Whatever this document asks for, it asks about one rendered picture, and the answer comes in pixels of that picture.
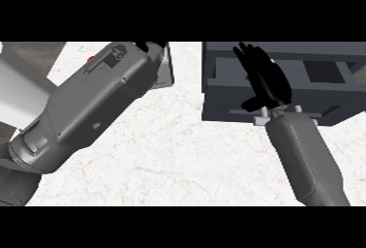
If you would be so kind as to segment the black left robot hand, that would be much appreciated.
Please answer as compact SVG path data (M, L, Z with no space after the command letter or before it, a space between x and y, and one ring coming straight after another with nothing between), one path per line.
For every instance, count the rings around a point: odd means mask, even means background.
M161 48L165 48L167 42L134 42L134 45L145 51L149 51L150 45L158 45Z

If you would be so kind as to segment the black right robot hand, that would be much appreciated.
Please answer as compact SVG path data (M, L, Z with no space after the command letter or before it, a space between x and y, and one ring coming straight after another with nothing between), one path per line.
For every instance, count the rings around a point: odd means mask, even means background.
M280 66L258 46L239 43L233 52L248 74L254 96L242 103L248 112L274 109L292 102L292 88Z

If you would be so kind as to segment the grey box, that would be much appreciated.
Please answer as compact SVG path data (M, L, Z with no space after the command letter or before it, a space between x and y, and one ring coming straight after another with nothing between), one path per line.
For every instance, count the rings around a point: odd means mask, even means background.
M158 80L153 89L170 87L174 84L173 64L170 46L164 48L162 60L159 63Z

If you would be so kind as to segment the dark grey cabinet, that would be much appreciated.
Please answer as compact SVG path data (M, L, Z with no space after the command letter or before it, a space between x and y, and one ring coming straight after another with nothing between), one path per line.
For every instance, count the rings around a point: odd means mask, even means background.
M366 66L366 42L251 42L274 60L344 62L354 74ZM215 59L233 58L237 42L204 42L202 82L215 76Z

